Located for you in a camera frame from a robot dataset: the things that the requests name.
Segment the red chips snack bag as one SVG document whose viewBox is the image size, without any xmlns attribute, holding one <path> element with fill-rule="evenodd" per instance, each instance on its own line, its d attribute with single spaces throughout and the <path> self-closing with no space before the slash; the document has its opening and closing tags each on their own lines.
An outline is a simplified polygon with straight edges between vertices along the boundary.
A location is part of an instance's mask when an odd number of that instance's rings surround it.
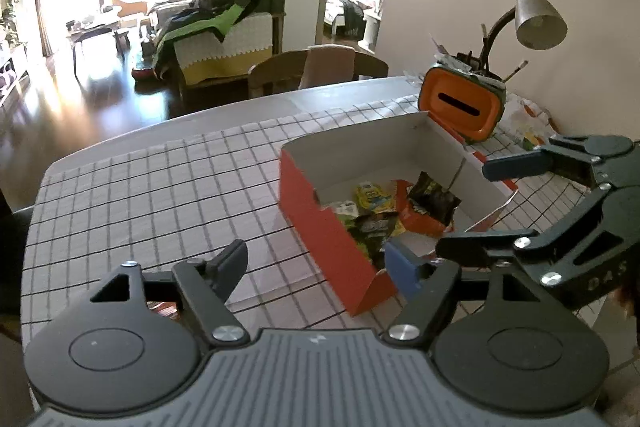
<svg viewBox="0 0 640 427">
<path fill-rule="evenodd" d="M 408 194 L 412 184 L 406 180 L 396 180 L 396 211 L 404 228 L 412 233 L 421 234 L 439 239 L 445 233 L 454 231 L 454 224 L 443 225 L 423 210 L 416 210 L 410 202 Z"/>
</svg>

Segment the grey desk lamp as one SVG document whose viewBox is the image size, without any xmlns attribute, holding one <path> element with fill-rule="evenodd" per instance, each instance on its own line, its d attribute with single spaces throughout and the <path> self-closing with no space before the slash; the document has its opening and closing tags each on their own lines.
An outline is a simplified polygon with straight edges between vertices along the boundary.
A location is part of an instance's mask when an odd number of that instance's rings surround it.
<svg viewBox="0 0 640 427">
<path fill-rule="evenodd" d="M 480 51 L 480 69 L 489 70 L 489 55 L 498 35 L 514 23 L 516 40 L 535 51 L 550 50 L 561 44 L 568 33 L 567 23 L 548 0 L 515 0 L 488 31 Z"/>
</svg>

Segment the orange tissue box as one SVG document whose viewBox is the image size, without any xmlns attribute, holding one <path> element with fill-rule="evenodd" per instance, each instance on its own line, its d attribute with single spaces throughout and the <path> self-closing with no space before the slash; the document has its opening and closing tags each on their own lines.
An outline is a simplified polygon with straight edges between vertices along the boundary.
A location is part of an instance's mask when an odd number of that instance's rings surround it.
<svg viewBox="0 0 640 427">
<path fill-rule="evenodd" d="M 418 109 L 431 113 L 470 142 L 491 136 L 502 118 L 506 86 L 474 72 L 433 65 L 425 74 Z"/>
</svg>

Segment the coffee table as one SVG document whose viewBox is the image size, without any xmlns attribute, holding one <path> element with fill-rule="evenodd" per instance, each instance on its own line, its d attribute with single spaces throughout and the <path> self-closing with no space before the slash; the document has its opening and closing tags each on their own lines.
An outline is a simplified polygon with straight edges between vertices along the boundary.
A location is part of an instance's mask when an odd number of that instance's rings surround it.
<svg viewBox="0 0 640 427">
<path fill-rule="evenodd" d="M 111 35 L 115 41 L 115 48 L 119 55 L 130 50 L 129 20 L 120 17 L 115 10 L 99 12 L 85 20 L 70 20 L 66 23 L 67 39 L 72 53 L 78 44 L 94 37 Z"/>
</svg>

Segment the sofa with green blanket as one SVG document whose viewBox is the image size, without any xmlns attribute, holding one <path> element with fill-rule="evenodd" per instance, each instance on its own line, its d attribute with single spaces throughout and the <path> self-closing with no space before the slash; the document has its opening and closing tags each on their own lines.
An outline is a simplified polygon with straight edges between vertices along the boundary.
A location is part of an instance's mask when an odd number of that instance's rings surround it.
<svg viewBox="0 0 640 427">
<path fill-rule="evenodd" d="M 193 0 L 160 28 L 157 79 L 182 87 L 244 76 L 273 54 L 271 0 Z"/>
</svg>

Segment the yellow minion snack packet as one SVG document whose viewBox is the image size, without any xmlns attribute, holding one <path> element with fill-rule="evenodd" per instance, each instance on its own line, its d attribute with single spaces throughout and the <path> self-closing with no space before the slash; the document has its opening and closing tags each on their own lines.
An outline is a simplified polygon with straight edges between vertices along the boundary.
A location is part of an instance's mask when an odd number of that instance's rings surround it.
<svg viewBox="0 0 640 427">
<path fill-rule="evenodd" d="M 354 191 L 354 202 L 364 213 L 384 213 L 396 210 L 396 198 L 387 187 L 362 181 L 356 185 Z"/>
</svg>

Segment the wooden chair far side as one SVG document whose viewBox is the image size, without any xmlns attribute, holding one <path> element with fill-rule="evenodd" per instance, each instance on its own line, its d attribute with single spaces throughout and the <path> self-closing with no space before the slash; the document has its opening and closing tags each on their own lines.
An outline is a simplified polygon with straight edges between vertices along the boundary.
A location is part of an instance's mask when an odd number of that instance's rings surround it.
<svg viewBox="0 0 640 427">
<path fill-rule="evenodd" d="M 322 44 L 273 55 L 254 65 L 248 72 L 248 93 L 259 98 L 387 74 L 388 65 L 370 53 L 341 44 Z"/>
</svg>

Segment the red cardboard box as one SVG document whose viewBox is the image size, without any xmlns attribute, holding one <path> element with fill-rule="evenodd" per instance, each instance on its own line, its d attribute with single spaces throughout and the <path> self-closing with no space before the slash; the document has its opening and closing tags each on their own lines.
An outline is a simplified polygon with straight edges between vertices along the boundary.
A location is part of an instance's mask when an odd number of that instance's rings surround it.
<svg viewBox="0 0 640 427">
<path fill-rule="evenodd" d="M 417 255 L 448 232 L 486 231 L 518 188 L 429 113 L 324 130 L 283 145 L 279 206 L 350 315 L 396 293 L 387 239 Z"/>
</svg>

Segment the checkered tablecloth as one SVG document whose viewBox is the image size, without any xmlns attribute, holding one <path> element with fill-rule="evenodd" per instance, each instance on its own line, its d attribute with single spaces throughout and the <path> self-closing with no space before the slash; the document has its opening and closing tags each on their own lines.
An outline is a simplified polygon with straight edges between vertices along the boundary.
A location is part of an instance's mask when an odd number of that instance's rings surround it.
<svg viewBox="0 0 640 427">
<path fill-rule="evenodd" d="M 402 301 L 350 317 L 277 207 L 281 147 L 309 132 L 404 115 L 416 98 L 374 101 L 200 132 L 42 179 L 22 275 L 29 341 L 126 261 L 149 272 L 216 255 L 235 239 L 248 271 L 228 305 L 247 329 L 382 329 Z"/>
</svg>

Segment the black snack packet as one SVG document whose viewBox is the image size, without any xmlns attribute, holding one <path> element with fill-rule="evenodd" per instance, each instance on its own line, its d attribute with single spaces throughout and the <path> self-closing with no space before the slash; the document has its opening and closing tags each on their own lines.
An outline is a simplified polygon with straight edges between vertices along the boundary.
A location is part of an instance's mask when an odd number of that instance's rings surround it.
<svg viewBox="0 0 640 427">
<path fill-rule="evenodd" d="M 443 225 L 450 225 L 461 199 L 436 182 L 425 171 L 420 173 L 408 194 L 416 210 L 423 210 Z"/>
</svg>

